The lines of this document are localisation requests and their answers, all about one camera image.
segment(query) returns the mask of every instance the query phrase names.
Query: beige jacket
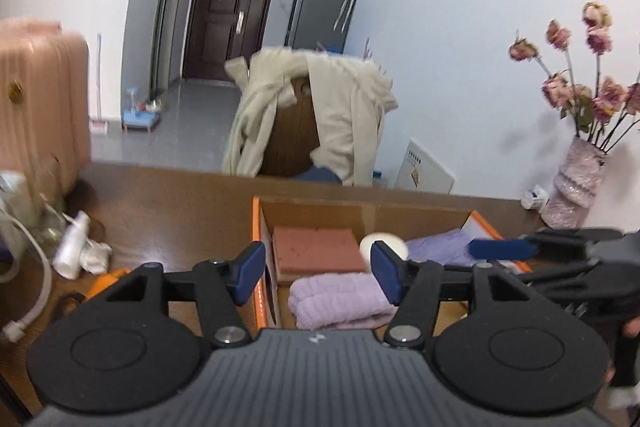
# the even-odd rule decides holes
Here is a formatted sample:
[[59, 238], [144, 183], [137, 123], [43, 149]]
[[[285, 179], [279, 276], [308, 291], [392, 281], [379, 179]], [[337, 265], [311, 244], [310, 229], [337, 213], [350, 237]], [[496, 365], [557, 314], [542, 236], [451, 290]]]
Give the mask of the beige jacket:
[[276, 110], [295, 103], [290, 80], [308, 74], [320, 147], [311, 153], [344, 185], [371, 185], [385, 114], [398, 107], [391, 81], [371, 61], [326, 53], [264, 48], [251, 59], [230, 60], [226, 70], [242, 99], [226, 145], [223, 172], [255, 176]]

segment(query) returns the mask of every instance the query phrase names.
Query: pink vase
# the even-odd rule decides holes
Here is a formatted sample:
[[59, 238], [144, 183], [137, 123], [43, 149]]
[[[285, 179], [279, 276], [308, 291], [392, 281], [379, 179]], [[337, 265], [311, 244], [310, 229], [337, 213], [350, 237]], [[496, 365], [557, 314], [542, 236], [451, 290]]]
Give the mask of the pink vase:
[[604, 179], [607, 155], [593, 144], [574, 138], [554, 178], [556, 192], [542, 211], [553, 229], [574, 228], [589, 212]]

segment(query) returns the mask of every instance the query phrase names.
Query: lavender cloth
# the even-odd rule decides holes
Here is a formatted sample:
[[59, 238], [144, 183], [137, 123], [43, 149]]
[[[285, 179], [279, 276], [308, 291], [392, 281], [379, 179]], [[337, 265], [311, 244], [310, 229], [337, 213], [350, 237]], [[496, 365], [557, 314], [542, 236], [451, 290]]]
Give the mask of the lavender cloth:
[[325, 273], [295, 281], [289, 309], [300, 330], [373, 329], [396, 313], [370, 273]]
[[469, 243], [473, 240], [461, 229], [411, 239], [406, 242], [411, 261], [435, 261], [440, 264], [473, 266], [478, 262], [469, 255]]

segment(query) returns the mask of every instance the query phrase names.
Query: black circular housing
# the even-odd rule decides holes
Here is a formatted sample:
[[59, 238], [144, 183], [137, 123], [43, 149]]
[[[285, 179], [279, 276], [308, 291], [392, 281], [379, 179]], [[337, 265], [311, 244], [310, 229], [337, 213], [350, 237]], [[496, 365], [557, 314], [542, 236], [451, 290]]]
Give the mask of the black circular housing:
[[197, 372], [200, 354], [187, 327], [148, 306], [101, 303], [45, 330], [28, 351], [27, 371], [44, 403], [122, 413], [177, 393]]
[[609, 366], [596, 331], [560, 308], [502, 302], [438, 337], [434, 363], [472, 402], [501, 413], [548, 416], [590, 405]]

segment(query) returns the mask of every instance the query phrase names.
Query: brown tabletop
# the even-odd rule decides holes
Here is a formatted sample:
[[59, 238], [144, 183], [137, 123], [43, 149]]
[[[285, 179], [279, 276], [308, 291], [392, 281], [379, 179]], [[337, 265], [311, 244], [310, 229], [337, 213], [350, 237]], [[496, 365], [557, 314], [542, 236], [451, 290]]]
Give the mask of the brown tabletop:
[[[167, 271], [180, 271], [206, 259], [232, 259], [251, 241], [254, 196], [477, 210], [507, 238], [542, 226], [538, 214], [524, 210], [518, 201], [110, 164], [92, 164], [84, 170], [78, 186], [68, 197], [68, 211], [71, 215], [78, 210], [89, 214], [92, 238], [113, 248], [111, 268], [134, 268], [146, 261], [159, 261]], [[0, 302], [6, 304], [0, 311], [2, 324], [8, 317], [19, 318], [31, 305], [40, 290], [41, 279], [37, 264], [27, 263], [16, 280], [0, 285]], [[84, 274], [78, 281], [70, 282], [55, 275], [52, 299], [30, 334], [17, 347], [0, 348], [2, 374], [32, 410], [39, 409], [39, 405], [28, 380], [24, 381], [24, 351], [48, 324], [56, 297], [69, 291], [86, 291], [93, 279]], [[177, 314], [196, 328], [193, 307], [179, 307]], [[241, 309], [241, 315], [255, 330], [251, 304]]]

